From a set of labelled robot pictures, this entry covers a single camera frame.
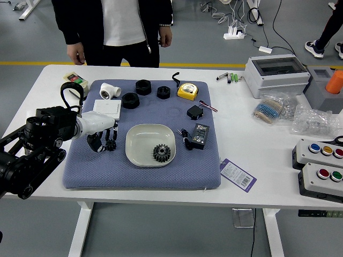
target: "control box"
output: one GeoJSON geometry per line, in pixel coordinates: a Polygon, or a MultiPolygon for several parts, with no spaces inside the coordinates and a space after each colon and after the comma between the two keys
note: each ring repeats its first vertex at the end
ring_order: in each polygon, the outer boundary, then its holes
{"type": "Polygon", "coordinates": [[[343,169],[307,163],[298,174],[301,195],[343,203],[343,169]]]}
{"type": "Polygon", "coordinates": [[[300,95],[310,79],[310,73],[292,54],[249,57],[243,76],[257,99],[269,92],[300,95]]]}
{"type": "Polygon", "coordinates": [[[308,162],[343,168],[343,147],[301,139],[292,151],[293,168],[301,170],[308,162]]]}

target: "white table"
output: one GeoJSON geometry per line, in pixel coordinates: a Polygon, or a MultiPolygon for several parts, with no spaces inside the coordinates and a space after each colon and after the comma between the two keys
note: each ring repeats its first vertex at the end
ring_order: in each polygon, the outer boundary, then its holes
{"type": "MultiPolygon", "coordinates": [[[[62,77],[72,71],[88,80],[89,85],[98,79],[171,80],[177,71],[181,81],[206,82],[212,106],[219,110],[213,113],[213,119],[220,158],[228,158],[256,177],[257,181],[249,193],[223,177],[217,189],[206,191],[67,190],[62,185],[63,161],[31,197],[77,201],[81,205],[69,256],[81,255],[94,202],[263,208],[272,256],[284,255],[275,218],[279,209],[343,210],[342,204],[299,194],[299,171],[292,168],[292,149],[301,136],[291,134],[290,126],[271,126],[252,118],[251,114],[260,100],[252,97],[244,80],[231,84],[227,84],[225,79],[216,81],[218,75],[227,72],[224,70],[49,65],[43,69],[5,134],[24,125],[26,118],[34,116],[37,108],[64,106],[59,90],[65,82],[62,77]]],[[[68,93],[66,99],[77,104],[76,98],[68,93]]],[[[298,99],[307,103],[303,95],[298,99]]],[[[69,147],[70,141],[63,143],[62,148],[67,152],[69,147]]],[[[5,197],[17,196],[6,194],[5,197]]]]}

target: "orange cylinder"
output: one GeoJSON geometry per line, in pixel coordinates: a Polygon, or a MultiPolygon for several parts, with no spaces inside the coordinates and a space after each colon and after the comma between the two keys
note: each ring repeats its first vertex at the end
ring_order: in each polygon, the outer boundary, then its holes
{"type": "Polygon", "coordinates": [[[325,89],[331,94],[338,94],[343,87],[343,71],[336,70],[325,89]]]}

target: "black shoe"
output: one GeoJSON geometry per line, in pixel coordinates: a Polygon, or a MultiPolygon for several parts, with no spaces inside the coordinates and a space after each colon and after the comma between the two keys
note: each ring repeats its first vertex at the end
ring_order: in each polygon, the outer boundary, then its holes
{"type": "Polygon", "coordinates": [[[338,42],[334,45],[334,48],[338,52],[339,58],[343,59],[343,42],[338,42]]]}
{"type": "Polygon", "coordinates": [[[306,42],[305,49],[308,50],[316,59],[322,59],[324,57],[324,49],[318,50],[316,47],[316,41],[313,42],[306,42]]]}

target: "black pipe fitting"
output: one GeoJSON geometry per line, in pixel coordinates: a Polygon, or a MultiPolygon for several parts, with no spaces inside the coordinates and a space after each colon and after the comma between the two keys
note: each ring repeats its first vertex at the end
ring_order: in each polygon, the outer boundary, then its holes
{"type": "Polygon", "coordinates": [[[127,93],[122,96],[123,107],[134,109],[139,106],[139,97],[136,93],[127,93]]]}
{"type": "Polygon", "coordinates": [[[157,97],[160,99],[170,98],[170,88],[166,86],[159,87],[157,89],[157,97]]]}
{"type": "Polygon", "coordinates": [[[151,82],[149,80],[138,80],[136,82],[136,93],[139,95],[148,95],[151,93],[151,82]]]}

